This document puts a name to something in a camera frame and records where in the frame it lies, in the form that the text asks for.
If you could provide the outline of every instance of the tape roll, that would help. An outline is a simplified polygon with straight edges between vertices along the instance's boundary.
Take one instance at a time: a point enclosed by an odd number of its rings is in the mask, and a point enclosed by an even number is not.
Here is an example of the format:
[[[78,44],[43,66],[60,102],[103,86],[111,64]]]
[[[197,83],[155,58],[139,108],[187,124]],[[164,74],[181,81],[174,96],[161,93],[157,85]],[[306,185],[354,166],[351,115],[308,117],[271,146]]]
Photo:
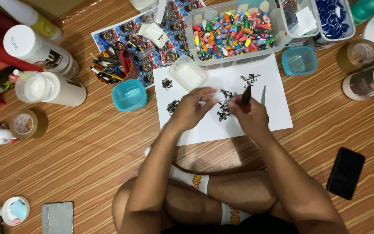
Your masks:
[[[12,116],[10,131],[18,139],[39,138],[49,126],[47,116],[38,110],[24,109]]]
[[[361,56],[361,62],[354,57],[356,52]],[[344,45],[337,53],[337,65],[348,73],[374,65],[374,42],[358,39]]]

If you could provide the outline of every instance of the red pen holder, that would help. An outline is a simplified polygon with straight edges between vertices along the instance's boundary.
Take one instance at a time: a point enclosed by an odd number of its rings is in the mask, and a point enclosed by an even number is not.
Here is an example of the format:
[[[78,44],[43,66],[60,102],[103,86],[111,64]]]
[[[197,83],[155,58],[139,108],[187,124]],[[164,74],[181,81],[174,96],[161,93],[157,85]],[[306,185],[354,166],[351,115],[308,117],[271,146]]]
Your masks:
[[[138,70],[137,70],[137,68],[135,66],[135,61],[133,60],[133,58],[131,56],[130,56],[130,58],[131,58],[131,60],[130,60],[130,62],[128,64],[128,66],[129,66],[129,72],[128,72],[128,75],[126,77],[122,77],[123,80],[118,80],[118,82],[111,84],[111,83],[109,83],[108,80],[106,80],[105,78],[101,77],[100,73],[96,75],[96,78],[98,80],[100,80],[102,83],[105,83],[105,84],[108,84],[108,85],[116,85],[117,83],[122,82],[124,80],[128,80],[128,79],[137,79],[138,78]],[[105,69],[104,66],[96,64],[96,63],[93,64],[93,67],[96,68],[96,69],[98,69],[98,70]]]

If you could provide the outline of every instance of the blue container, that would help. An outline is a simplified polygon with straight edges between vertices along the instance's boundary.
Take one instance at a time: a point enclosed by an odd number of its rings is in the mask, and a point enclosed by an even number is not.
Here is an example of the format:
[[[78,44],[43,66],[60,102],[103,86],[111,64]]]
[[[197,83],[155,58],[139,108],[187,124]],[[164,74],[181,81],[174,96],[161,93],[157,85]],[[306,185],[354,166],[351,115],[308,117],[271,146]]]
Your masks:
[[[290,48],[282,54],[282,66],[287,76],[311,74],[317,70],[317,56],[309,46]]]
[[[113,87],[112,101],[119,111],[136,111],[148,104],[147,92],[139,80],[129,79]]]

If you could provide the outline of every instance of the wooden floor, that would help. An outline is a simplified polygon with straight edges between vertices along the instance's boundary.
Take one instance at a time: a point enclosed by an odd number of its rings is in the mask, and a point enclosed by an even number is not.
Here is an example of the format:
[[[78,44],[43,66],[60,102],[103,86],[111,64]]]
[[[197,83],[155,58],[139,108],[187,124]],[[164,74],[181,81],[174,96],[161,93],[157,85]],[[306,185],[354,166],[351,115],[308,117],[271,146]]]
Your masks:
[[[90,33],[135,16],[135,9],[127,0],[101,0],[89,9],[83,5],[73,9],[77,10],[79,14],[64,16],[58,25],[64,32],[60,44],[80,64],[74,80],[86,86],[86,102],[78,107],[26,104],[10,91],[7,105],[0,109],[0,122],[27,108],[42,110],[50,122],[43,137],[0,147],[0,206],[16,195],[31,204],[29,218],[10,228],[11,234],[41,233],[42,205],[66,201],[74,202],[74,233],[116,233],[112,198],[122,183],[137,175],[145,148],[160,132],[154,88],[147,90],[145,108],[122,113],[112,104],[112,86],[99,82],[89,70],[89,54],[97,51]],[[356,29],[353,40],[363,27]],[[335,63],[343,44],[316,52],[318,69],[311,75],[286,77],[277,55],[294,128],[274,135],[324,186],[341,146],[364,154],[366,164],[354,199],[334,195],[332,199],[351,233],[374,234],[374,99],[355,102],[343,94],[341,84],[347,74]],[[246,136],[179,147],[174,162],[188,171],[211,175],[264,168]]]

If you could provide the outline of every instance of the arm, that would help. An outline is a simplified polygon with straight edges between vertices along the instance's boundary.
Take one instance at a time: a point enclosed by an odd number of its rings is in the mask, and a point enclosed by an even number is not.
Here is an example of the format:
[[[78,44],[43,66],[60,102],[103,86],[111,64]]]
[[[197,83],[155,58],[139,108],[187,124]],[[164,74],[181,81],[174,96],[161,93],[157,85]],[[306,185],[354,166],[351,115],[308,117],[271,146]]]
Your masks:
[[[266,108],[251,99],[251,111],[242,112],[235,104],[236,95],[228,103],[246,135],[259,146],[279,202],[293,218],[302,234],[344,233],[348,231],[335,209],[328,192],[284,150],[268,128]]]
[[[181,134],[194,128],[217,103],[215,89],[201,88],[184,96],[163,127],[139,170],[123,216],[121,233],[160,233],[160,211],[168,183],[169,169]]]

